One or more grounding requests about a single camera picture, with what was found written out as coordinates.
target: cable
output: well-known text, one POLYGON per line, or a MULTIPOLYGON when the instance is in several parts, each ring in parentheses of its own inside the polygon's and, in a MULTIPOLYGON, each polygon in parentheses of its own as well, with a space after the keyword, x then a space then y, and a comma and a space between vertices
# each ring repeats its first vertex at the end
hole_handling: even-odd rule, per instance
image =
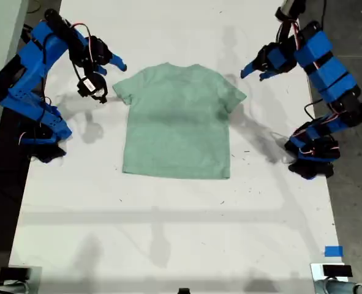
POLYGON ((313 121, 315 120, 315 118, 313 118, 312 115, 307 111, 307 108, 308 108, 309 106, 311 106, 311 105, 318 104, 318 103, 320 103, 320 102, 322 102, 322 101, 323 101, 323 99, 320 99, 320 100, 317 100, 317 101, 315 101, 315 102, 309 103, 309 104, 307 104, 307 105, 304 107, 304 112, 306 112, 306 114, 307 114, 313 121))
POLYGON ((325 21, 326 7, 328 6, 328 0, 323 0, 323 9, 322 9, 322 18, 321 18, 321 28, 323 30, 323 23, 325 21))
POLYGON ((74 28, 76 26, 85 26, 88 32, 88 48, 89 48, 89 57, 91 57, 91 62, 94 63, 94 59, 92 58, 92 49, 91 49, 91 33, 89 31, 89 28, 85 23, 74 23, 71 28, 74 28))
POLYGON ((298 38, 298 32, 299 32, 298 23, 292 23, 292 27, 293 27, 293 32, 294 32, 294 35, 295 35, 296 49, 299 50, 300 41, 299 41, 299 38, 298 38))
POLYGON ((36 9, 34 9, 34 10, 32 10, 32 11, 28 11, 27 12, 27 14, 32 14, 32 13, 35 13, 35 12, 38 12, 41 8, 42 8, 42 5, 41 5, 41 3, 39 3, 39 1, 38 0, 34 0, 36 3, 38 3, 38 8, 36 8, 36 9))
POLYGON ((76 64, 72 63, 72 65, 73 65, 73 69, 75 70, 75 73, 76 73, 76 76, 77 76, 78 80, 81 81, 81 76, 78 74, 76 64))
POLYGON ((22 133, 22 134, 20 135, 20 137, 19 137, 19 143, 18 143, 18 145, 20 145, 20 142, 21 142, 21 138, 23 138, 24 134, 26 134, 26 132, 23 132, 23 133, 22 133))

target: mint green t-shirt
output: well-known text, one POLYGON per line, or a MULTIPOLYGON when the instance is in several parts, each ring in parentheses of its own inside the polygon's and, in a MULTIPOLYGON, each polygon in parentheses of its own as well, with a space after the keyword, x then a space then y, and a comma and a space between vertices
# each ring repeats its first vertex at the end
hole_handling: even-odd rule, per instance
POLYGON ((130 105, 124 173, 228 179, 228 114, 246 95, 195 64, 148 67, 113 86, 130 105))

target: t-shirt hem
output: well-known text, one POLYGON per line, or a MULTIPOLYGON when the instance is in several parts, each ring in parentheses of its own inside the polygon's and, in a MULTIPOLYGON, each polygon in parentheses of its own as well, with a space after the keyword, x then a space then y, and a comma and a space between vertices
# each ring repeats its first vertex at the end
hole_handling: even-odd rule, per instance
POLYGON ((230 168, 195 168, 195 167, 131 167, 123 166, 123 173, 134 175, 158 176, 174 179, 229 179, 230 168))

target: blue tape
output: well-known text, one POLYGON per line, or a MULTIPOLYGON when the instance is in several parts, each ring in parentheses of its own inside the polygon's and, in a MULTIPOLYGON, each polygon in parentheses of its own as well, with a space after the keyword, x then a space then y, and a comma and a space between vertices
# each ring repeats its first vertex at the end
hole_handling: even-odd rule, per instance
POLYGON ((343 257, 342 246, 325 246, 325 257, 343 257))

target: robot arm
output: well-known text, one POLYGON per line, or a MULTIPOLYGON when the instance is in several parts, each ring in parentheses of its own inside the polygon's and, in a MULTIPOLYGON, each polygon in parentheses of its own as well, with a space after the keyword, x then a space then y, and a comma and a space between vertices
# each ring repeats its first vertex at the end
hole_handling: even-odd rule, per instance
MULTIPOLYGON (((46 103, 43 89, 44 79, 53 64, 69 50, 72 64, 84 69, 85 77, 79 79, 78 93, 91 96, 105 103, 107 85, 104 77, 107 71, 102 67, 113 64, 125 71, 122 59, 114 55, 106 44, 95 36, 84 38, 76 29, 53 9, 45 12, 41 21, 32 31, 31 40, 0 71, 0 105, 31 119, 33 126, 22 126, 25 135, 21 142, 33 145, 54 145, 70 137, 72 131, 62 119, 57 107, 46 103), (38 95, 35 88, 42 84, 38 95)), ((55 155, 48 154, 44 161, 55 155)))
POLYGON ((313 119, 297 129, 285 144, 296 156, 289 166, 303 178, 333 175, 332 162, 340 158, 338 142, 331 136, 362 123, 361 90, 354 77, 331 52, 332 44, 316 21, 298 30, 295 21, 304 12, 305 0, 288 0, 276 12, 283 21, 275 43, 264 46, 241 71, 241 78, 260 70, 260 80, 289 72, 299 64, 317 88, 331 114, 313 119), (294 25, 295 35, 288 37, 294 25))

